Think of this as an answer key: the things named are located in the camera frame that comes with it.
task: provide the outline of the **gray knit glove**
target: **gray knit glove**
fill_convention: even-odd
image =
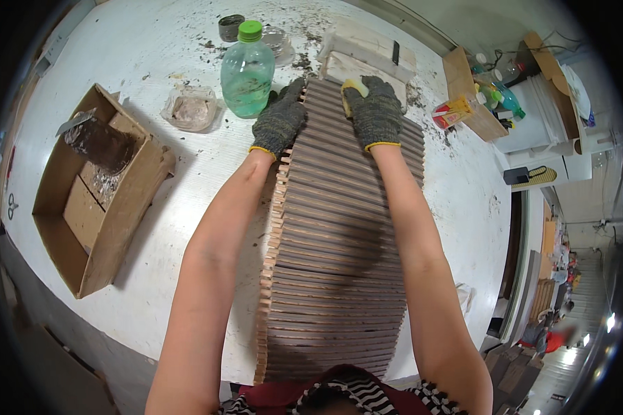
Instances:
[[[305,107],[298,102],[304,86],[303,78],[294,80],[261,112],[252,126],[255,140],[249,151],[261,149],[277,159],[291,144],[305,119]]]
[[[362,83],[369,88],[363,98],[354,87],[344,89],[344,97],[353,112],[353,127],[362,140],[365,151],[377,144],[399,145],[402,129],[401,103],[392,85],[378,76],[363,76]]]

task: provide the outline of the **yellow sponge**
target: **yellow sponge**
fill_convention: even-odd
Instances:
[[[341,86],[341,103],[344,105],[344,112],[346,113],[346,117],[350,118],[353,116],[353,112],[351,111],[351,106],[348,102],[346,102],[346,98],[344,98],[344,89],[347,87],[354,87],[357,91],[362,95],[362,98],[365,98],[369,95],[369,88],[365,87],[365,84],[362,83],[360,79],[346,79],[344,84]]]

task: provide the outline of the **green liquid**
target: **green liquid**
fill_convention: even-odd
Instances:
[[[226,106],[240,118],[255,118],[268,103],[272,80],[257,72],[240,72],[223,87]]]

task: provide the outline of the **white foam block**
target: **white foam block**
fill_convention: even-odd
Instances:
[[[415,54],[399,46],[399,64],[392,61],[395,41],[349,19],[339,18],[325,31],[319,61],[332,51],[365,62],[406,84],[416,74]]]
[[[346,79],[360,79],[362,75],[378,76],[385,82],[389,82],[395,90],[395,95],[401,102],[401,109],[404,113],[407,111],[406,105],[406,85],[398,79],[395,79],[380,69],[374,68],[365,62],[358,61],[348,55],[331,52],[327,56],[327,60],[321,67],[321,79],[326,79],[338,84],[343,84]]]

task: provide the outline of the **table surface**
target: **table surface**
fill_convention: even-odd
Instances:
[[[93,9],[39,81],[17,132],[4,197],[13,193],[20,207],[5,228],[29,266],[92,326],[159,358],[184,248],[218,189],[244,159],[254,122],[237,118],[220,101],[211,127],[187,133],[170,126],[159,112],[171,88],[186,81],[211,86],[221,98],[221,50],[206,43],[230,46],[220,41],[216,22],[234,13],[286,30],[296,53],[307,53],[315,72],[321,65],[316,61],[320,43],[312,35],[323,35],[338,17],[373,28],[415,52],[418,74],[411,92],[419,95],[420,104],[409,108],[407,117],[423,126],[424,194],[455,282],[476,289],[466,324],[479,347],[498,297],[509,234],[510,189],[497,168],[494,146],[463,125],[449,134],[434,126],[429,113],[447,99],[440,56],[388,22],[338,1],[111,0]],[[303,73],[291,63],[281,66],[275,70],[273,88]],[[114,284],[74,299],[46,253],[31,212],[55,133],[95,82],[109,92],[120,91],[125,109],[179,157],[175,177],[155,195]],[[222,379],[247,385],[256,367],[254,312],[270,231],[272,186],[270,181],[264,189],[243,245],[224,343]],[[409,327],[407,316],[387,379],[417,373]]]

